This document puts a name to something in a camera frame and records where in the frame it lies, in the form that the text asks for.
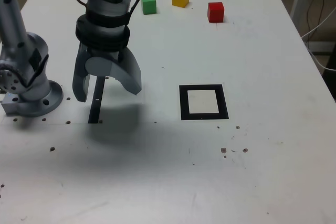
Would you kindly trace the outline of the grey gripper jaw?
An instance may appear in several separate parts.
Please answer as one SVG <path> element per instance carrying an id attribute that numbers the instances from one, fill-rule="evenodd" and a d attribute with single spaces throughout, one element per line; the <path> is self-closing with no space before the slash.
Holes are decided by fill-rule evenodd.
<path id="1" fill-rule="evenodd" d="M 86 62 L 86 70 L 96 77 L 113 77 L 118 80 L 124 89 L 136 95 L 142 90 L 141 70 L 133 53 L 122 50 L 124 60 L 120 63 L 100 57 L 89 58 Z"/>

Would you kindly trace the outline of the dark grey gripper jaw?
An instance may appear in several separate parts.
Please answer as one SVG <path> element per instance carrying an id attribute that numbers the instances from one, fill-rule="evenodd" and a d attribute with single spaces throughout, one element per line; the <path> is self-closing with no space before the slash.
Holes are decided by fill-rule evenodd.
<path id="1" fill-rule="evenodd" d="M 86 70 L 86 62 L 90 57 L 87 47 L 79 47 L 72 81 L 72 90 L 79 102 L 86 102 L 87 99 L 90 76 Z"/>

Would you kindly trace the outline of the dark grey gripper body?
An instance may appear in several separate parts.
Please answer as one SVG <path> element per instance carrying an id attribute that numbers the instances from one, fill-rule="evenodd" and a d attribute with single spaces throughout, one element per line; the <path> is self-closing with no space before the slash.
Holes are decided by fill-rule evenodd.
<path id="1" fill-rule="evenodd" d="M 114 60 L 120 63 L 124 60 L 124 53 L 122 51 L 115 51 L 115 52 L 100 51 L 92 49 L 80 43 L 77 57 L 84 57 L 85 59 L 89 59 L 92 57 L 100 57 L 104 59 Z"/>

